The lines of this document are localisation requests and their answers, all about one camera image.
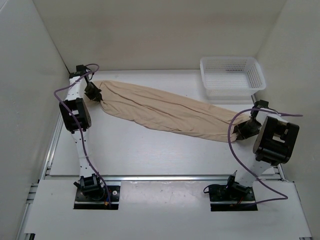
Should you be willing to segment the beige trousers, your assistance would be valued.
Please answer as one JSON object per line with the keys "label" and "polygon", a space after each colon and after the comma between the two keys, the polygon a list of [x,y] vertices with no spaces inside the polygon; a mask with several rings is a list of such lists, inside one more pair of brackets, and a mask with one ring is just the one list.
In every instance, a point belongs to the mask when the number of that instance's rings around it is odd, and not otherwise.
{"label": "beige trousers", "polygon": [[113,117],[135,122],[151,130],[171,132],[210,141],[234,142],[236,125],[249,115],[186,96],[146,86],[103,80],[94,84],[101,90],[101,109]]}

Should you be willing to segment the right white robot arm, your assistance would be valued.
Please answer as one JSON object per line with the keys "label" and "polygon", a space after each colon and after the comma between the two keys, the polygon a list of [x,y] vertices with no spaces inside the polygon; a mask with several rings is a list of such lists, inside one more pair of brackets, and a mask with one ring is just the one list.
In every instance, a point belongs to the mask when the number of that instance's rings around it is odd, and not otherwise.
{"label": "right white robot arm", "polygon": [[[283,117],[291,117],[289,113],[281,113],[269,108],[269,102],[258,100],[250,112],[249,120],[237,123],[235,120],[245,113],[243,110],[237,113],[231,120],[227,129],[227,142],[232,155],[244,168],[244,172],[229,176],[224,193],[230,200],[238,199],[242,194],[248,194],[253,183],[259,181],[259,177],[271,167],[287,163],[293,153],[300,127],[291,123]],[[235,135],[238,141],[246,140],[256,136],[252,147],[253,155],[248,164],[243,164],[236,156],[231,136]]]}

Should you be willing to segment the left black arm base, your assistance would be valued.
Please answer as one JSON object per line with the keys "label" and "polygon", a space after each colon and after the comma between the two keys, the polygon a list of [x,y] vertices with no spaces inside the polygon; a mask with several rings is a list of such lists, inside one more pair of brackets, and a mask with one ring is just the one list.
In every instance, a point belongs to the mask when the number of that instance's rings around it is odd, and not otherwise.
{"label": "left black arm base", "polygon": [[118,210],[121,195],[121,186],[111,184],[108,186],[110,197],[102,189],[101,193],[83,193],[79,188],[76,189],[73,208],[75,210]]}

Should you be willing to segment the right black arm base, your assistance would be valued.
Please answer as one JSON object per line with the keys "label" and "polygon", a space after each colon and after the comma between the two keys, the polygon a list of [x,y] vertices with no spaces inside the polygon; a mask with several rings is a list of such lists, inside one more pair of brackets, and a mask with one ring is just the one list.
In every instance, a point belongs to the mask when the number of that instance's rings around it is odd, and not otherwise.
{"label": "right black arm base", "polygon": [[227,185],[210,184],[203,189],[209,195],[211,212],[254,212],[258,211],[252,187],[245,191]]}

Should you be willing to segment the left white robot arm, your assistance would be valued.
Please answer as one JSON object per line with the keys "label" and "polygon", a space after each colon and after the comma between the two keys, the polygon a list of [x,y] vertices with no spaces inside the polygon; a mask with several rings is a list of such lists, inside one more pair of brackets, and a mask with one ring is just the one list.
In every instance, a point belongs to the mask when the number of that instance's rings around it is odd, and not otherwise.
{"label": "left white robot arm", "polygon": [[106,195],[105,188],[93,161],[90,160],[88,148],[88,130],[92,125],[91,117],[84,97],[93,102],[102,100],[101,90],[92,82],[94,70],[91,64],[77,65],[76,71],[69,74],[69,86],[65,87],[67,95],[61,100],[57,93],[54,96],[59,101],[59,109],[65,128],[71,133],[76,145],[79,161],[79,180],[74,183],[77,190],[86,198],[100,201]]}

